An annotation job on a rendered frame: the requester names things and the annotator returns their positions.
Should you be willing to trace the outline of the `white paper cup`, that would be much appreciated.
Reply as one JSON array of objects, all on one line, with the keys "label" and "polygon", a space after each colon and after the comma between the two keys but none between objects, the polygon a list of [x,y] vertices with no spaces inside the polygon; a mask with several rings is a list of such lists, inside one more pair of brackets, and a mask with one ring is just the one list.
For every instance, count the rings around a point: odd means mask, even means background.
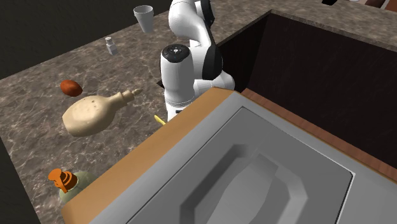
[{"label": "white paper cup", "polygon": [[153,7],[149,5],[136,6],[134,8],[134,16],[136,17],[141,29],[145,33],[153,32]]}]

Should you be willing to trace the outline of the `beige squeeze bottle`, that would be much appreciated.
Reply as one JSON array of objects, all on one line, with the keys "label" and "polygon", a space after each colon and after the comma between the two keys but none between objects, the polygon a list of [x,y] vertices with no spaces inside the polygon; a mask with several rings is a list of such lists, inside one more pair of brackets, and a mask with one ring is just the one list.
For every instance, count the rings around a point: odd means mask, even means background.
[{"label": "beige squeeze bottle", "polygon": [[106,129],[113,121],[116,112],[127,106],[143,90],[118,92],[110,97],[90,95],[71,105],[62,115],[63,124],[74,137],[97,134]]}]

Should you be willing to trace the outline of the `green bottle with orange sprayer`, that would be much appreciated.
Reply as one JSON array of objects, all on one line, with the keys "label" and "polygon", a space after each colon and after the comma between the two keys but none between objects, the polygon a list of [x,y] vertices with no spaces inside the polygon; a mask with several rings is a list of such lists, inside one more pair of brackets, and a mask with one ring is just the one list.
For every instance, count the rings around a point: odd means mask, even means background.
[{"label": "green bottle with orange sprayer", "polygon": [[97,176],[87,171],[72,173],[57,168],[49,173],[48,179],[54,182],[54,185],[59,189],[61,201],[66,204],[94,182]]}]

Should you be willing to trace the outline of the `small glass salt shaker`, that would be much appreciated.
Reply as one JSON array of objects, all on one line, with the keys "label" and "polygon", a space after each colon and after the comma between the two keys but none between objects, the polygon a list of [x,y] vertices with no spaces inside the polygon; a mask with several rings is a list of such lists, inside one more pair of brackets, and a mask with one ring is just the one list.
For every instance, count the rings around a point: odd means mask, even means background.
[{"label": "small glass salt shaker", "polygon": [[118,53],[118,49],[117,49],[115,43],[113,42],[113,39],[110,36],[108,36],[105,38],[105,41],[106,41],[106,47],[108,49],[108,52],[111,55],[116,55]]}]

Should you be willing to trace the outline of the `reddish brown round fruit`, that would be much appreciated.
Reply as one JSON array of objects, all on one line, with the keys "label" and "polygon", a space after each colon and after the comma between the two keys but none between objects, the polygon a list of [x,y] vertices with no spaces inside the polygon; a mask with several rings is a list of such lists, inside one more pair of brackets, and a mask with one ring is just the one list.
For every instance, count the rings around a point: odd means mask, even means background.
[{"label": "reddish brown round fruit", "polygon": [[77,97],[83,92],[81,86],[73,80],[62,81],[60,84],[60,88],[64,94],[71,97]]}]

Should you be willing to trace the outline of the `wooden cabinet with grey top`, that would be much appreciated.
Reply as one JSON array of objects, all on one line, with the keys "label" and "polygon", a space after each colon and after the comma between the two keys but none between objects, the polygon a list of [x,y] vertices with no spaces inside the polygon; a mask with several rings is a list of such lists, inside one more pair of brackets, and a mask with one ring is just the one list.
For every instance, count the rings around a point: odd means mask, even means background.
[{"label": "wooden cabinet with grey top", "polygon": [[397,224],[397,183],[212,88],[62,215],[65,224]]}]

